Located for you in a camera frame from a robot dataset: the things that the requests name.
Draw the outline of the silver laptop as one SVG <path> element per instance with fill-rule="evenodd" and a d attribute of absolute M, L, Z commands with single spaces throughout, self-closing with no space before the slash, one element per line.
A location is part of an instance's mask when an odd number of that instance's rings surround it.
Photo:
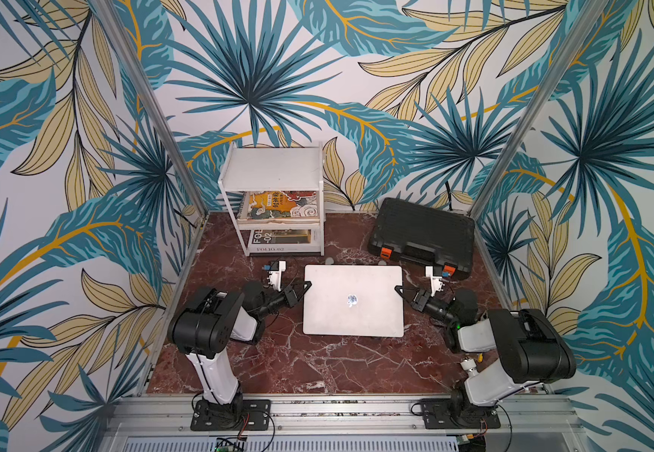
<path fill-rule="evenodd" d="M 309 335 L 402 338 L 404 308 L 395 287 L 398 266 L 308 265 L 311 283 L 303 301 L 303 332 Z"/>

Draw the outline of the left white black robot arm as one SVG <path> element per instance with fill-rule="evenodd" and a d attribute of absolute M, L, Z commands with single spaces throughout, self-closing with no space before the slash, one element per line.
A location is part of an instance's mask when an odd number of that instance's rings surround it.
<path fill-rule="evenodd" d="M 266 318 L 295 307 L 311 287 L 309 281 L 289 284 L 280 291 L 265 288 L 258 281 L 230 292 L 203 286 L 174 315 L 167 339 L 187 356 L 202 384 L 201 399 L 193 403 L 193 431 L 267 428 L 265 421 L 251 416 L 268 412 L 270 402 L 244 401 L 227 346 L 232 341 L 258 344 L 267 327 Z"/>

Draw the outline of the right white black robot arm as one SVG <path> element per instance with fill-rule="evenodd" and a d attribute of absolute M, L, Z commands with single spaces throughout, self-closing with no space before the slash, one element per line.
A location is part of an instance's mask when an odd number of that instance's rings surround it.
<path fill-rule="evenodd" d="M 575 376 L 570 346 L 539 309 L 491 309 L 479 318 L 477 295 L 460 288 L 450 301 L 428 290 L 396 286 L 411 308 L 442 323 L 446 346 L 464 353 L 467 378 L 446 399 L 418 405 L 427 429 L 495 429 L 498 404 L 542 383 Z"/>

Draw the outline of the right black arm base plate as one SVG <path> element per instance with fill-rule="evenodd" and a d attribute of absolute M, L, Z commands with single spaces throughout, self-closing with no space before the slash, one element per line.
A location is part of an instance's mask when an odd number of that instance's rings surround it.
<path fill-rule="evenodd" d="M 460 406 L 451 399 L 421 399 L 417 402 L 426 429 L 485 431 L 501 427 L 493 408 L 471 404 Z"/>

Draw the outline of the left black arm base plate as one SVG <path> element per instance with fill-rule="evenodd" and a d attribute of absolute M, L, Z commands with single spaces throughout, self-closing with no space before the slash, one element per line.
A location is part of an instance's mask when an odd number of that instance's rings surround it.
<path fill-rule="evenodd" d="M 222 405 L 201 399 L 195 403 L 190 430 L 267 431 L 270 411 L 269 399 L 235 399 Z"/>

